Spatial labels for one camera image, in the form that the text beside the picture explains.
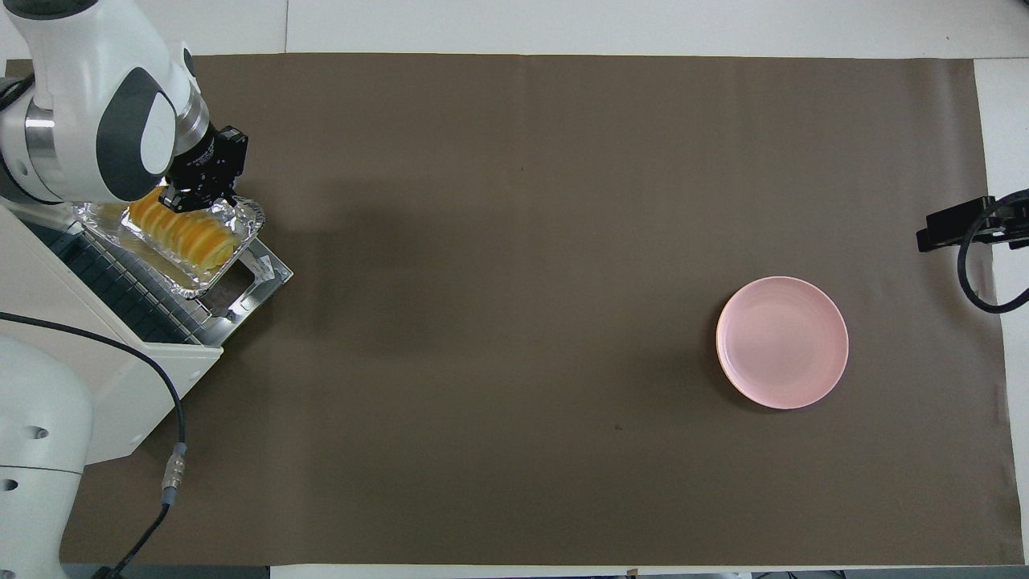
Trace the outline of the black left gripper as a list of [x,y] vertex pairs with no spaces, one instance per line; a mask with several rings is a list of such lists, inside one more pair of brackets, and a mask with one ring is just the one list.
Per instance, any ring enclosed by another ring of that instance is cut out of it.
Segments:
[[177,214],[191,211],[188,191],[218,195],[210,211],[235,211],[236,180],[244,173],[248,135],[235,126],[209,125],[190,150],[176,155],[170,164],[166,181],[175,188],[165,188],[161,205]]

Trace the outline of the aluminium foil tray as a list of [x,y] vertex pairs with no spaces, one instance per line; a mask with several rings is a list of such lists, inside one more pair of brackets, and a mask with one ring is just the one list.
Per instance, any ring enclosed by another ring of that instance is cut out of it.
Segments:
[[236,236],[238,246],[229,260],[217,270],[196,272],[183,260],[174,257],[169,250],[158,247],[157,242],[132,223],[128,216],[130,204],[77,203],[72,205],[72,215],[88,233],[136,254],[158,277],[164,278],[172,290],[187,299],[196,299],[206,293],[209,286],[225,272],[230,260],[238,257],[257,238],[265,222],[262,208],[253,200],[236,197],[235,211],[210,211],[209,208],[198,210],[209,213],[218,223],[229,228],[232,234]]

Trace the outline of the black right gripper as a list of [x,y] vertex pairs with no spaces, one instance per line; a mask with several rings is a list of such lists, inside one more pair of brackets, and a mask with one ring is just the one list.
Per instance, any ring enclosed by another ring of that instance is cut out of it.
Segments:
[[[987,197],[959,203],[925,217],[926,227],[916,232],[916,248],[929,253],[959,244],[988,206]],[[989,220],[995,220],[989,244],[1029,246],[1029,191],[1016,191],[995,200]]]

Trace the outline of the pink round plate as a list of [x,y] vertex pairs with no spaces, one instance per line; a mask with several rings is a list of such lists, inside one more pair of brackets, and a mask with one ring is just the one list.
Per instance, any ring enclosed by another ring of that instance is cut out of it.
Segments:
[[797,410],[837,388],[850,353],[844,316],[811,282],[772,276],[728,297],[715,326],[715,351],[732,387],[760,406]]

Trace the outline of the sliced yellow bread loaf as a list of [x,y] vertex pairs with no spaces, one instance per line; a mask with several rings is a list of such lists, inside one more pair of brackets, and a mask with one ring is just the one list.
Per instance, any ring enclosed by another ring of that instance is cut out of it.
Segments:
[[145,236],[157,242],[196,272],[220,268],[236,251],[229,228],[203,211],[176,213],[161,203],[164,188],[128,206],[128,216]]

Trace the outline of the brown paper table mat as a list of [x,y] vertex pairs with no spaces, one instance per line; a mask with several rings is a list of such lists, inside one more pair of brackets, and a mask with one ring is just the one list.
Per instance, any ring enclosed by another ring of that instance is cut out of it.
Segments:
[[[1000,320],[926,214],[985,193],[970,61],[225,55],[239,190],[293,279],[184,400],[139,565],[1009,565]],[[736,391],[772,276],[833,392]]]

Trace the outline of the glass oven door, metal frame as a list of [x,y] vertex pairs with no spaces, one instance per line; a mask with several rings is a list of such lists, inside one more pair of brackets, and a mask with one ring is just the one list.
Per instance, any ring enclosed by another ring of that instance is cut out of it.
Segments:
[[213,318],[243,322],[291,277],[293,272],[255,238],[198,301]]

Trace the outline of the cream toaster oven body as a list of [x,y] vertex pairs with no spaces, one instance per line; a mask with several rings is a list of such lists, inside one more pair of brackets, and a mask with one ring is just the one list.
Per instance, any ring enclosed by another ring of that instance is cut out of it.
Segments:
[[[148,355],[185,396],[221,358],[222,348],[142,341],[98,294],[8,209],[0,205],[0,311],[80,327]],[[0,322],[14,336],[62,360],[92,392],[88,464],[128,457],[173,409],[157,372],[113,346],[41,327]]]

